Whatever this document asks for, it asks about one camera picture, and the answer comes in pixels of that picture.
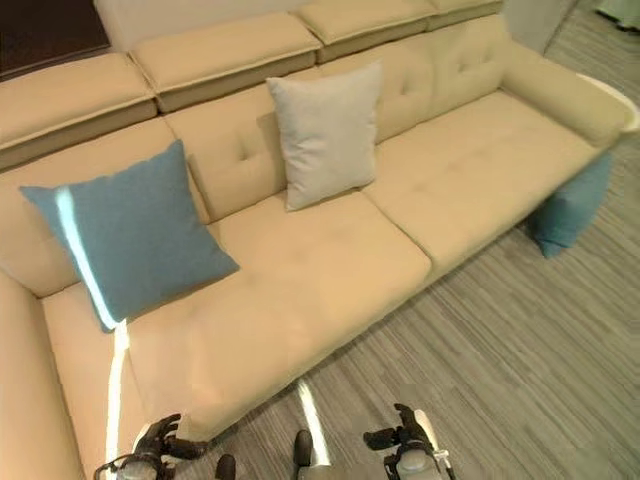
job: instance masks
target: sofa armrest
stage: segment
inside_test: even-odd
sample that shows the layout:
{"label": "sofa armrest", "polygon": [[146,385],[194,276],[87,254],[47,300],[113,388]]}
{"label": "sofa armrest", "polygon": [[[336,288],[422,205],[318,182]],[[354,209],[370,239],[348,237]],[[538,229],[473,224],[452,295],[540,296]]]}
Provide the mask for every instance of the sofa armrest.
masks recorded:
{"label": "sofa armrest", "polygon": [[632,112],[611,95],[515,42],[502,87],[596,147],[614,143],[632,121]]}
{"label": "sofa armrest", "polygon": [[0,478],[80,480],[40,302],[0,270]]}

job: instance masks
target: sunlight streak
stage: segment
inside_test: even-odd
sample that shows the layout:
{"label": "sunlight streak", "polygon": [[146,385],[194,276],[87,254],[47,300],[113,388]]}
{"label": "sunlight streak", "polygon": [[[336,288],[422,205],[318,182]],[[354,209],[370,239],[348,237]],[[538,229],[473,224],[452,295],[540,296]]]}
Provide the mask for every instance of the sunlight streak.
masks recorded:
{"label": "sunlight streak", "polygon": [[80,232],[78,231],[78,225],[75,220],[75,208],[73,205],[73,197],[68,188],[61,188],[56,194],[56,206],[58,207],[58,214],[60,216],[60,223],[62,225],[62,231],[67,239],[69,248],[73,252],[73,256],[76,260],[76,265],[80,270],[82,279],[85,285],[91,293],[93,304],[98,310],[100,319],[109,329],[115,329],[118,326],[107,308],[107,304],[104,301],[98,282],[96,281],[91,266],[89,265],[89,259],[87,253],[82,245],[80,238]]}
{"label": "sunlight streak", "polygon": [[304,409],[304,416],[309,425],[309,432],[313,438],[313,452],[316,458],[316,465],[331,465],[329,461],[329,452],[327,451],[327,443],[322,433],[322,425],[318,418],[316,404],[313,401],[311,390],[304,380],[298,380],[298,395]]}
{"label": "sunlight streak", "polygon": [[[110,462],[118,456],[118,440],[120,433],[120,411],[122,394],[122,368],[127,350],[129,349],[129,334],[127,332],[127,319],[116,321],[111,316],[104,301],[98,282],[95,279],[87,253],[80,238],[80,232],[75,220],[73,197],[68,188],[61,188],[56,195],[56,206],[62,231],[69,244],[76,265],[91,294],[100,320],[109,329],[115,329],[113,358],[109,372],[108,399],[107,399],[107,432],[105,445],[105,461]],[[109,480],[115,480],[116,474],[108,473]]]}

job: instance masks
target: beige sofa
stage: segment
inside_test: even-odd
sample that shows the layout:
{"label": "beige sofa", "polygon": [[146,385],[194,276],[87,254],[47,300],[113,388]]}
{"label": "beige sofa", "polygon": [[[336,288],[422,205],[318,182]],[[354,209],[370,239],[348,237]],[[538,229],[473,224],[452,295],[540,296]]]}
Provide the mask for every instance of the beige sofa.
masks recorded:
{"label": "beige sofa", "polygon": [[[630,110],[513,43],[499,6],[321,0],[0,84],[0,477],[91,476],[114,356],[20,185],[88,180],[184,141],[200,219],[241,270],[130,324],[118,451],[174,412],[182,435],[215,435],[618,139]],[[376,181],[287,213],[264,79],[374,59]]]}

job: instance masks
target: light gray pillow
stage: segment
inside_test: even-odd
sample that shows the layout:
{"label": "light gray pillow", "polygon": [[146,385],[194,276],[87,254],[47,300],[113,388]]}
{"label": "light gray pillow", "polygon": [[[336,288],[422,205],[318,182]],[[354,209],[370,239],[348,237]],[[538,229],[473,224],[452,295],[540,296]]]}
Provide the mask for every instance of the light gray pillow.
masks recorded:
{"label": "light gray pillow", "polygon": [[267,84],[286,162],[288,210],[374,180],[380,62],[320,80],[269,78]]}

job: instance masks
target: wall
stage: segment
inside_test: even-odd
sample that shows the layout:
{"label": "wall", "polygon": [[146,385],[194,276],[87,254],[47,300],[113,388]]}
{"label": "wall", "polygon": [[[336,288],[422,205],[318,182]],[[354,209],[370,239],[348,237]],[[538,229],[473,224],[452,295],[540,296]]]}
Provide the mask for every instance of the wall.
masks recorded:
{"label": "wall", "polygon": [[114,51],[141,40],[268,12],[308,0],[95,0]]}
{"label": "wall", "polygon": [[504,14],[518,42],[544,52],[577,0],[506,0]]}

